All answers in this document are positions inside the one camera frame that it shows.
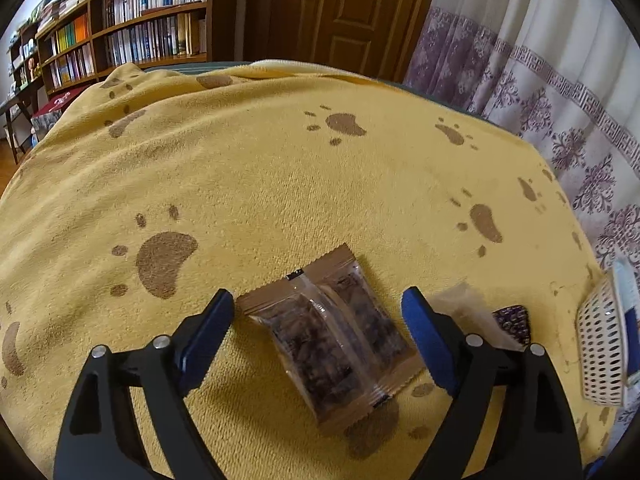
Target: wooden door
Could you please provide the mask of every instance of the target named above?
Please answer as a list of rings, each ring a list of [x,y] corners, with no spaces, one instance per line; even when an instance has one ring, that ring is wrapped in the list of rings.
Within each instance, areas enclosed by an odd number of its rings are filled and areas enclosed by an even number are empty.
[[[267,57],[400,81],[431,0],[272,0]]]

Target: dark brown packet contents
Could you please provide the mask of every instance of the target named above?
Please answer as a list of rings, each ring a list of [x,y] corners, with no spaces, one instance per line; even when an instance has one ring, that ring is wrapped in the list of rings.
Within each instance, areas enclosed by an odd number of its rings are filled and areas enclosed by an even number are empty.
[[[238,305],[271,329],[285,370],[323,433],[368,415],[424,368],[345,244],[292,280],[241,296]]]

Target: floral curtain pattern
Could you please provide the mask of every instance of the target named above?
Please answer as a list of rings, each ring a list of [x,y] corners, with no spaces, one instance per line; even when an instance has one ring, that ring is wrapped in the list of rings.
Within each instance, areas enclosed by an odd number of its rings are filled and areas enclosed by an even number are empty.
[[[610,0],[432,0],[404,84],[533,144],[640,283],[640,48]]]

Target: table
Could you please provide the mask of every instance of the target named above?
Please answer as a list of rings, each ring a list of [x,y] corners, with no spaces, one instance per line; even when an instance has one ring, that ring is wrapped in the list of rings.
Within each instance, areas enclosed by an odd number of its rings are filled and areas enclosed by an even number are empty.
[[[6,119],[6,127],[9,130],[9,145],[11,146],[11,152],[14,154],[14,162],[16,165],[18,164],[17,157],[17,147],[14,142],[14,128],[12,127],[12,118],[11,118],[11,108],[15,105],[18,105],[22,114],[27,118],[28,121],[31,121],[31,114],[28,112],[26,107],[27,98],[31,103],[31,110],[33,113],[38,111],[38,90],[42,87],[42,76],[38,76],[36,79],[31,81],[27,86],[25,86],[22,90],[16,93],[11,99],[0,104],[0,115],[4,114]]]

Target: wooden floor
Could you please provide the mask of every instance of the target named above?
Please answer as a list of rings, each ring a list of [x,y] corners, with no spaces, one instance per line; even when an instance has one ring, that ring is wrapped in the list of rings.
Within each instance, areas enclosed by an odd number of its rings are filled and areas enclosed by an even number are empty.
[[[18,161],[24,155],[18,150]],[[14,164],[14,156],[11,154],[11,147],[6,139],[0,139],[0,194],[14,176],[18,166]]]

